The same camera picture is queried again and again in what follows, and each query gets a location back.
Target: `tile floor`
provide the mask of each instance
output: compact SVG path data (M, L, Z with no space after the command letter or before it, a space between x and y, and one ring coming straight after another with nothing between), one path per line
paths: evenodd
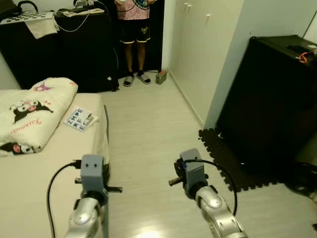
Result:
M154 73L148 73L155 80ZM175 177L173 162L180 152L198 148L200 125L169 77L159 86L138 79L130 88L101 93L111 117L110 159L113 186L109 223L111 238L211 237L207 224L181 185L169 187ZM233 206L233 194L219 172L206 166L209 183ZM283 185L238 194L237 217L251 238L315 238L316 206Z

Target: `white wardrobe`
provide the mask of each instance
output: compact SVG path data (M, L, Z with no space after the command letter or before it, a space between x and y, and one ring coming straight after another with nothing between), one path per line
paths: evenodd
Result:
M302 35L316 9L317 0L176 0L170 72L202 126L215 126L249 38Z

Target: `slipper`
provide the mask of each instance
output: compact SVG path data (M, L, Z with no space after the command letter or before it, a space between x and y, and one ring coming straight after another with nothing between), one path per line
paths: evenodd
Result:
M146 74L142 74L141 76L137 75L137 78L142 81L144 84L150 84L151 80Z
M123 85L126 86L126 87L131 87L132 84L133 84L133 81L134 81L134 77L132 76L127 76L123 82Z

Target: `small box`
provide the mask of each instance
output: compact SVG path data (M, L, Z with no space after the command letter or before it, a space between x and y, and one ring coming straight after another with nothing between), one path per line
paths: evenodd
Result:
M156 84L161 85L162 83L164 83L164 81L166 80L166 77L167 77L167 72L165 70L162 70L160 73L157 74Z

